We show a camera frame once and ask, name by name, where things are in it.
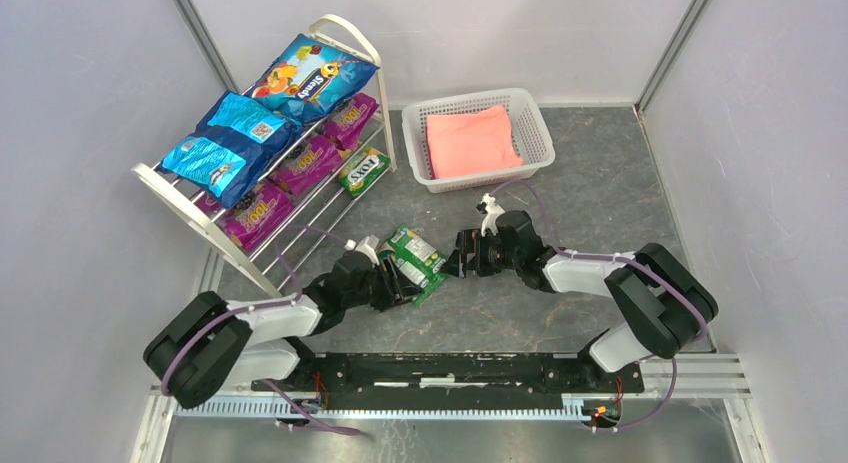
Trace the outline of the green candy bag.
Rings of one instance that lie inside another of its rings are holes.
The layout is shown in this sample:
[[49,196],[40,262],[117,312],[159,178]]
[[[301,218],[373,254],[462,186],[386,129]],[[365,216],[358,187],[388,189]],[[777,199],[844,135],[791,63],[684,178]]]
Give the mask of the green candy bag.
[[339,183],[353,197],[364,193],[391,166],[380,150],[365,145],[353,155],[338,174]]
[[407,225],[400,226],[377,252],[389,257],[399,272],[417,285],[421,293],[413,303],[421,306],[445,281],[441,272],[447,258]]

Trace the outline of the purple candy bag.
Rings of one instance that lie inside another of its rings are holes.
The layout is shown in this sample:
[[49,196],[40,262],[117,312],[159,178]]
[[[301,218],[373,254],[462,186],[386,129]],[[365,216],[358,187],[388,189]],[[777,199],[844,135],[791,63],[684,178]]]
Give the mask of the purple candy bag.
[[274,183],[259,183],[215,221],[246,253],[254,251],[294,210],[289,196]]
[[339,150],[353,150],[366,123],[378,108],[379,103],[373,97],[357,93],[325,121],[321,134]]
[[297,156],[286,158],[269,176],[271,182],[295,198],[304,196],[343,163],[334,142],[323,135],[312,136],[299,150]]

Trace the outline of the blue candy bag back side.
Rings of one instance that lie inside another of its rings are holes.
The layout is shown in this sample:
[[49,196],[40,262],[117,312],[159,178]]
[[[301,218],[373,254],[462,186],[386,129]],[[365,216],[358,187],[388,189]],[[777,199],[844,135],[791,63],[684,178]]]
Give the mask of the blue candy bag back side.
[[251,191],[272,160],[295,143],[302,125],[241,94],[225,92],[195,130],[161,160],[224,208]]

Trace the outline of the blue candy bag with fruits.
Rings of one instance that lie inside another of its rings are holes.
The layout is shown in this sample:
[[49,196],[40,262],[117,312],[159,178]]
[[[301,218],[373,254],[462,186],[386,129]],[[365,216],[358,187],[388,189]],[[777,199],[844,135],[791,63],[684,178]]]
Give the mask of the blue candy bag with fruits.
[[369,61],[300,34],[247,95],[305,125],[333,113],[364,88],[377,70]]

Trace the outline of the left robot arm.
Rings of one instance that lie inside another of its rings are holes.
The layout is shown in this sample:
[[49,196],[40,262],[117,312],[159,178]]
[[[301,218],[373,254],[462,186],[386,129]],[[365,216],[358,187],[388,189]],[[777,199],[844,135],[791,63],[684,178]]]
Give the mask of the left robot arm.
[[422,292],[391,258],[347,251],[329,272],[283,298],[238,302],[214,291],[197,294],[147,345],[143,360],[161,392],[191,409],[222,389],[288,378],[308,357],[299,339],[335,327],[348,310],[383,312]]

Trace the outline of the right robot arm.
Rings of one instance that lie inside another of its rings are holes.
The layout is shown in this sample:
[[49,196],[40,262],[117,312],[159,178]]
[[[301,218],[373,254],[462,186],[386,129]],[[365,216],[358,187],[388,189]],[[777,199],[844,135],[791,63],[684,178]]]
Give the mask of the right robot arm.
[[670,360],[707,333],[718,315],[715,298],[664,246],[635,252],[579,253],[543,242],[530,215],[488,215],[481,228],[461,230],[441,272],[456,278],[514,271],[544,293],[584,293],[611,299],[624,318],[582,354],[614,373],[650,357]]

